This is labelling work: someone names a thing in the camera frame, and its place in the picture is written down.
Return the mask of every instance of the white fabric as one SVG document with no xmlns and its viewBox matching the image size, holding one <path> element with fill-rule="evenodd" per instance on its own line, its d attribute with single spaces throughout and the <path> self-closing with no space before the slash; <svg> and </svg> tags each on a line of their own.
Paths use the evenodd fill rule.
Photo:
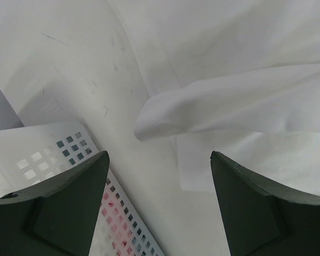
<svg viewBox="0 0 320 256">
<path fill-rule="evenodd" d="M 219 150 L 320 195 L 320 0 L 164 0 L 147 10 L 177 81 L 146 83 L 160 93 L 134 131 L 180 134 L 182 188 L 213 189 L 209 157 Z"/>
</svg>

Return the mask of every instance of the perforated basket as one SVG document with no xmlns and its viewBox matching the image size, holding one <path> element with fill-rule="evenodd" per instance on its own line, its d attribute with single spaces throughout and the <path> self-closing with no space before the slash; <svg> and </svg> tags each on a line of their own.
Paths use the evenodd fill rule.
<svg viewBox="0 0 320 256">
<path fill-rule="evenodd" d="M 80 123 L 0 131 L 0 197 L 85 161 L 98 149 Z M 90 256 L 164 255 L 111 171 Z"/>
</svg>

